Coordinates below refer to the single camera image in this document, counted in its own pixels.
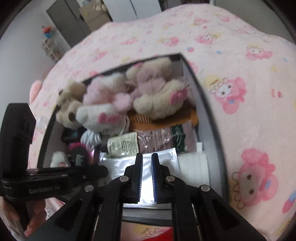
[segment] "teddy bear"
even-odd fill
[[[72,82],[59,93],[57,105],[60,110],[56,113],[56,121],[66,128],[78,129],[81,127],[76,119],[77,109],[83,105],[83,95],[86,93],[86,86],[82,83]]]
[[[166,78],[172,73],[172,61],[169,58],[158,58],[139,62],[126,72],[129,81],[126,84],[135,87],[131,96],[141,97],[143,94],[154,95],[166,84]]]
[[[187,97],[187,87],[184,82],[171,80],[157,94],[144,94],[136,98],[133,103],[134,109],[152,120],[162,119],[173,115],[179,110]]]
[[[84,105],[111,103],[120,113],[126,113],[133,107],[132,97],[127,94],[126,78],[121,73],[94,78],[83,97]]]
[[[194,104],[191,91],[188,90],[189,84],[183,79],[169,80],[171,75],[172,61],[168,57],[140,62],[130,67],[126,76],[130,80],[128,84],[135,86],[131,93],[134,98],[133,108],[156,120],[176,113],[185,99]]]
[[[101,135],[112,137],[125,134],[130,125],[128,116],[119,114],[111,103],[79,107],[76,120],[87,129],[81,136],[81,143],[88,151],[103,142]]]

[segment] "pink teddy bear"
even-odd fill
[[[239,172],[232,175],[237,182],[233,191],[236,192],[234,200],[238,201],[238,209],[253,206],[261,200],[267,201],[275,196],[278,189],[278,180],[272,175],[275,166],[268,163],[266,153],[247,149],[241,157],[244,164]]]
[[[222,104],[226,114],[233,114],[238,110],[239,103],[244,102],[247,91],[244,80],[238,77],[235,80],[224,78],[212,87],[210,93]]]
[[[270,58],[272,56],[272,52],[265,51],[262,48],[257,47],[248,47],[247,48],[247,58],[250,60],[264,59]]]
[[[125,77],[120,73],[94,78],[87,87],[87,93],[83,97],[83,104],[111,103],[120,114],[126,113],[132,108],[133,100],[127,94],[125,81]]]

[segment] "human hand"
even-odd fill
[[[29,206],[32,207],[32,217],[24,234],[29,237],[41,224],[46,221],[45,200],[30,201]],[[14,221],[19,221],[20,216],[14,207],[3,197],[0,197],[0,212],[9,221],[10,226],[15,230]]]

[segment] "bed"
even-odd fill
[[[211,105],[230,204],[267,239],[277,240],[296,210],[296,46],[215,6],[187,4],[134,22],[108,23],[68,51],[30,105],[37,125],[29,167],[42,167],[38,158],[59,90],[170,53],[185,56]]]

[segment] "wall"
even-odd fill
[[[54,65],[41,48],[42,26],[53,25],[46,10],[55,0],[32,0],[13,20],[0,40],[0,125],[9,103],[28,102],[31,84]],[[64,51],[70,46],[57,33]]]
[[[262,0],[215,0],[216,6],[227,9],[260,31],[280,36],[294,43],[277,15]]]

